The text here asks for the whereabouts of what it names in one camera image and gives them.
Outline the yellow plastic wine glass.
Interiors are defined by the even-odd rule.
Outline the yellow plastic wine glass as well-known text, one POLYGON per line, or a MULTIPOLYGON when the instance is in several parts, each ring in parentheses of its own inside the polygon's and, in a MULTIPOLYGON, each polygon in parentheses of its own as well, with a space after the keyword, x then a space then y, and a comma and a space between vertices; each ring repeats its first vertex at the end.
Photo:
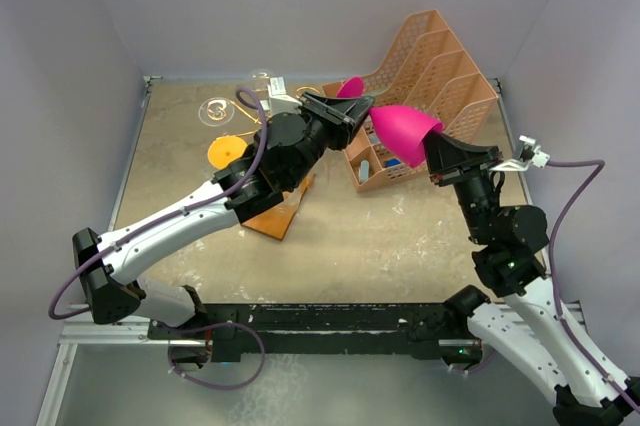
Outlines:
POLYGON ((246 141, 239 136, 227 135, 216 138, 207 150, 207 160, 217 169, 226 168, 239 159, 247 148, 246 141))

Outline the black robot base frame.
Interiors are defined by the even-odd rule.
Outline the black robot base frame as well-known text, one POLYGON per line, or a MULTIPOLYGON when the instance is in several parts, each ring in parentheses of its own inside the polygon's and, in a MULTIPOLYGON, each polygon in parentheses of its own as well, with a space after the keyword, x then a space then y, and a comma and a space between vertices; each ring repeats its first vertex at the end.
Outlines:
POLYGON ((151 323, 153 340, 208 340, 210 359, 246 354, 400 355, 475 365, 481 342, 467 321, 489 297, 466 286, 442 303, 209 303, 185 325, 151 323))

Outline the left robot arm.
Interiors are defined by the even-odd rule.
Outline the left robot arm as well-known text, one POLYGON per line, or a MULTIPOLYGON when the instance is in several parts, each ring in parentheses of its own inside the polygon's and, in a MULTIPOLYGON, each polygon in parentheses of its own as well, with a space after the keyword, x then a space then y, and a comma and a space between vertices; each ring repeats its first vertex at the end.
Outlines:
POLYGON ((73 238, 76 269, 95 323, 139 315, 184 338, 202 333, 206 309, 196 290, 145 277, 165 257, 209 234, 244 223, 283 202, 328 150, 345 149, 374 105, 371 96, 306 93, 295 112, 267 116, 240 157, 176 203, 130 226, 73 238))

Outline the clear wine glass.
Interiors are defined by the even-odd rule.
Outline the clear wine glass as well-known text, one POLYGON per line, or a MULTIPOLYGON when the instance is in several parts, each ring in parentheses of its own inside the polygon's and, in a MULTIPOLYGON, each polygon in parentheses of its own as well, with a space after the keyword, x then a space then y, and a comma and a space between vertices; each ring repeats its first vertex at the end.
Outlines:
POLYGON ((221 127, 235 116, 236 103, 228 98, 213 97, 205 100, 199 107, 199 120, 208 127, 221 127))
POLYGON ((268 92, 273 72, 266 68, 250 71, 244 79, 243 85, 255 92, 268 92))

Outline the pink plastic wine glass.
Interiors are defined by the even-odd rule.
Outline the pink plastic wine glass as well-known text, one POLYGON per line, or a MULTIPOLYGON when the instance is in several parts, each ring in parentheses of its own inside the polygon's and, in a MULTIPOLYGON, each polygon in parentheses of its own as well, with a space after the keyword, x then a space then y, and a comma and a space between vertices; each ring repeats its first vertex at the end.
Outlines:
POLYGON ((426 160, 422 145, 426 135, 444 130, 440 120, 401 104, 373 107, 369 117, 380 143, 411 169, 426 160))

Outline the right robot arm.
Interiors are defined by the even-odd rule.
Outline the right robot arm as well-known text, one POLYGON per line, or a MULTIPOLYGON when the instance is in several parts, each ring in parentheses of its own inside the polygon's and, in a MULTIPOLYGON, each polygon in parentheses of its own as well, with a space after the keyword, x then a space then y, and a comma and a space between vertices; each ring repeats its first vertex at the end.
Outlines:
POLYGON ((491 346, 551 403, 560 425, 620 425, 639 407, 639 380, 617 367, 559 297, 538 260, 549 243, 545 213, 504 206, 505 164, 496 146, 475 146, 444 133, 422 140, 431 181, 453 187, 478 245, 472 260, 482 284, 523 322, 513 324, 483 293, 468 286, 447 301, 446 329, 491 346))

